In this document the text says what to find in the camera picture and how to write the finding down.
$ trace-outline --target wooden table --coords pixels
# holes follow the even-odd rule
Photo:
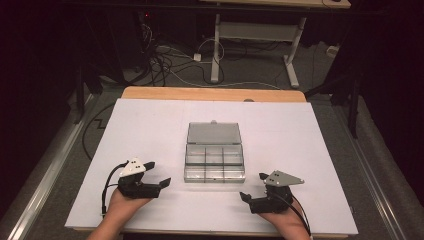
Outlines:
[[[184,182],[188,124],[210,120],[239,123],[243,184]],[[291,190],[302,202],[315,237],[357,234],[313,109],[301,92],[128,87],[115,105],[66,227],[92,230],[100,223],[105,180],[132,157],[156,163],[144,182],[172,180],[124,232],[278,236],[271,224],[250,213],[238,192],[262,197],[265,186],[258,173],[280,170],[305,180]],[[110,183],[117,180],[115,174]]]
[[[348,0],[335,2],[332,0],[202,0],[204,2],[219,2],[219,3],[235,3],[235,4],[261,4],[272,6],[288,6],[288,7],[309,7],[309,8],[350,8]]]

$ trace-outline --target desk leg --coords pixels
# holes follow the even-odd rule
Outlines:
[[[296,54],[297,46],[299,45],[300,37],[302,36],[303,28],[305,27],[306,18],[301,18],[299,25],[297,27],[291,50],[290,55],[284,56],[284,63],[286,65],[287,74],[289,76],[290,84],[292,88],[299,88],[299,82],[297,81],[296,72],[294,71],[293,67],[293,58]]]
[[[213,49],[212,69],[211,69],[211,82],[217,83],[219,81],[219,25],[221,23],[221,16],[216,15],[215,19],[215,41]]]

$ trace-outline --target white board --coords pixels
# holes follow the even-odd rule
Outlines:
[[[246,168],[243,184],[184,183],[189,123],[212,120],[239,124]],[[258,174],[280,170],[305,181],[291,190],[313,234],[358,233],[309,103],[119,99],[66,227],[95,228],[100,223],[106,179],[115,166],[133,157],[156,162],[143,182],[172,180],[158,199],[137,212],[127,230],[276,233],[271,224],[250,213],[239,192],[265,196]],[[117,183],[118,173],[111,183]]]

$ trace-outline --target clear plastic box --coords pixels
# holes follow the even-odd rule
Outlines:
[[[245,168],[237,123],[190,123],[184,180],[188,183],[243,183]]]

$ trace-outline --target person's hand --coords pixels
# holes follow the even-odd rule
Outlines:
[[[302,213],[297,200],[293,199],[293,207]],[[302,220],[291,209],[282,213],[258,213],[259,216],[270,222],[286,240],[310,240]]]
[[[87,239],[117,239],[122,228],[134,216],[137,210],[151,200],[151,198],[127,198],[118,189],[115,189],[110,198],[109,207],[103,221]]]

